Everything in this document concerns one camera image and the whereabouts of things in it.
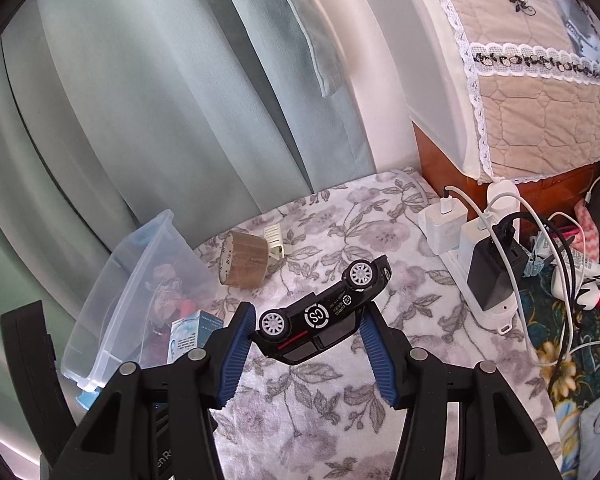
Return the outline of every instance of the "screw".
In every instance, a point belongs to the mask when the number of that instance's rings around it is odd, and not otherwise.
[[[497,370],[497,368],[496,365],[491,361],[481,361],[480,370],[482,370],[486,374],[493,374]]]
[[[118,370],[122,375],[131,375],[136,371],[136,364],[132,362],[122,363]]]
[[[206,357],[206,352],[204,348],[194,348],[193,350],[189,350],[187,357],[192,361],[200,361]]]
[[[412,348],[409,355],[412,359],[416,359],[416,361],[424,361],[429,356],[424,348]]]

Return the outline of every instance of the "cs logo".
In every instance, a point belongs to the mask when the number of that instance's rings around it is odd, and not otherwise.
[[[329,311],[321,304],[313,304],[304,310],[304,320],[311,328],[322,328],[329,322]]]

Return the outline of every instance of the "black charger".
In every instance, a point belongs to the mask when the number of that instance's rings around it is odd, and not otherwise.
[[[493,232],[502,244],[516,282],[519,283],[528,256],[513,237],[515,232],[513,225],[511,223],[503,226],[496,225],[493,227]],[[466,282],[478,304],[485,311],[502,303],[513,293],[509,273],[491,237],[486,237],[475,245]]]

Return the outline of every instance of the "clear plastic container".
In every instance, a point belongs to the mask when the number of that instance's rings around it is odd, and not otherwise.
[[[126,361],[165,364],[171,323],[209,310],[218,277],[172,219],[164,211],[122,240],[84,303],[60,367],[84,391],[103,387]]]

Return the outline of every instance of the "curtain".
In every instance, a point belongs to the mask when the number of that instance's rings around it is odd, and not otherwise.
[[[0,314],[42,299],[60,356],[110,252],[164,209],[195,247],[373,173],[318,15],[311,0],[28,0],[0,41]],[[0,441],[39,453],[1,341]]]

